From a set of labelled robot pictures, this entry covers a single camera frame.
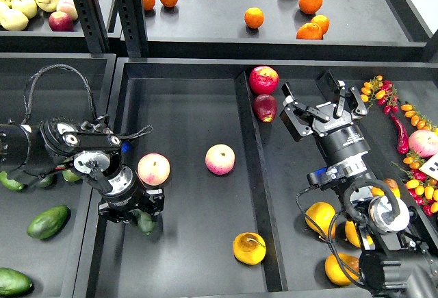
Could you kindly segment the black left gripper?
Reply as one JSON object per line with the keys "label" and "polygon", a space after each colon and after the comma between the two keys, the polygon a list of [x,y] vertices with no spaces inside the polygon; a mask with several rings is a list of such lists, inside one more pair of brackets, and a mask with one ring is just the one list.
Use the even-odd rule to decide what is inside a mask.
{"label": "black left gripper", "polygon": [[133,171],[119,171],[113,178],[106,177],[98,214],[113,223],[132,223],[132,210],[157,216],[164,209],[164,189],[141,188]]}

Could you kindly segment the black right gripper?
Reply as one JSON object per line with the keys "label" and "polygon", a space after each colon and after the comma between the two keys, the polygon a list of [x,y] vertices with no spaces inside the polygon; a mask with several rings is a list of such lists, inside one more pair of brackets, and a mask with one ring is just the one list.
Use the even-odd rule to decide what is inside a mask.
{"label": "black right gripper", "polygon": [[368,114],[357,87],[347,87],[330,71],[321,73],[315,81],[322,96],[329,101],[316,108],[299,102],[288,82],[281,87],[285,100],[280,118],[292,138],[298,142],[315,135],[326,164],[338,164],[358,154],[368,153],[370,146],[354,122]]}

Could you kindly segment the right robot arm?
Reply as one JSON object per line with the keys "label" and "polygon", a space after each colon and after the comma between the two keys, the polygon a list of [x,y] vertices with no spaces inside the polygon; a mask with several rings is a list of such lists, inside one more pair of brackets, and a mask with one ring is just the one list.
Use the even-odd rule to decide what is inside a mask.
{"label": "right robot arm", "polygon": [[325,161],[325,167],[307,175],[308,190],[334,191],[340,214],[354,223],[359,268],[336,257],[342,273],[373,297],[436,297],[437,237],[418,208],[395,196],[365,162],[370,146],[357,121],[368,111],[359,91],[328,71],[316,85],[325,102],[311,107],[284,84],[280,117],[294,140],[313,136]]}

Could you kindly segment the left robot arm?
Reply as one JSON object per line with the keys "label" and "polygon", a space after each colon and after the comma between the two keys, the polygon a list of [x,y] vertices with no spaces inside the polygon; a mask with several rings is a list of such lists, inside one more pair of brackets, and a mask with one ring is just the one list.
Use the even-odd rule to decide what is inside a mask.
{"label": "left robot arm", "polygon": [[107,115],[98,116],[88,79],[80,75],[91,113],[89,121],[52,117],[28,125],[36,84],[52,70],[77,73],[66,64],[41,68],[27,80],[23,92],[24,119],[1,125],[1,170],[9,179],[33,186],[56,173],[70,170],[101,196],[98,213],[114,223],[136,223],[138,213],[155,219],[164,209],[162,185],[146,184],[123,162],[123,144],[152,131],[151,126],[122,136],[107,125]]}

